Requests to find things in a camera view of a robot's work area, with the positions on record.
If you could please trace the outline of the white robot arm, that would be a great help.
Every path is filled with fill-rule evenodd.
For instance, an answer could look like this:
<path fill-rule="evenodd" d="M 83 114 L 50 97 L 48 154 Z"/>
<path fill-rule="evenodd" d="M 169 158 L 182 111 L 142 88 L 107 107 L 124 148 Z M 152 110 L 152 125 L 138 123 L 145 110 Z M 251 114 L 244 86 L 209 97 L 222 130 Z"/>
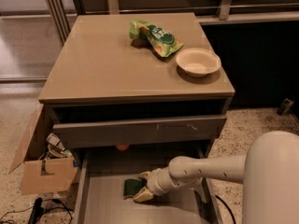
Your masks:
<path fill-rule="evenodd" d="M 299 136 L 293 133 L 264 133 L 245 155 L 178 156 L 140 177 L 146 185 L 134 196 L 137 203 L 211 178 L 243 185 L 243 224 L 299 224 Z"/>

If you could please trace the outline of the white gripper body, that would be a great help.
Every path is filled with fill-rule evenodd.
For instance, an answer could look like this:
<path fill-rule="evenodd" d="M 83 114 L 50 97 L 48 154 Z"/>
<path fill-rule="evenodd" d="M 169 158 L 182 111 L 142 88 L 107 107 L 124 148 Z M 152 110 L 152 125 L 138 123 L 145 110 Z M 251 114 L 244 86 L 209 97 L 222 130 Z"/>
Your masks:
<path fill-rule="evenodd" d="M 166 194 L 166 191 L 162 188 L 162 186 L 158 182 L 158 174 L 160 173 L 160 169 L 153 170 L 151 172 L 147 172 L 147 189 L 152 192 L 156 196 L 161 196 Z"/>

